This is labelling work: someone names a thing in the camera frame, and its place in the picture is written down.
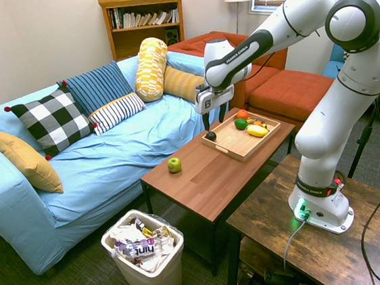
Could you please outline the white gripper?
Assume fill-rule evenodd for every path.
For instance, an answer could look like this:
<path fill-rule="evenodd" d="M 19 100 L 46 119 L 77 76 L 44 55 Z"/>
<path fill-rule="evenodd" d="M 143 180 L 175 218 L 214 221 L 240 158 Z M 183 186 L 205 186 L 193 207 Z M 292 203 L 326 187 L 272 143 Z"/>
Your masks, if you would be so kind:
<path fill-rule="evenodd" d="M 224 121 L 224 117 L 229 107 L 228 101 L 231 100 L 234 95 L 234 85 L 229 85 L 226 89 L 219 92 L 215 92 L 211 86 L 200 85 L 195 89 L 195 93 L 195 110 L 202 115 L 205 130 L 209 131 L 209 111 L 220 106 L 218 115 L 219 123 Z"/>

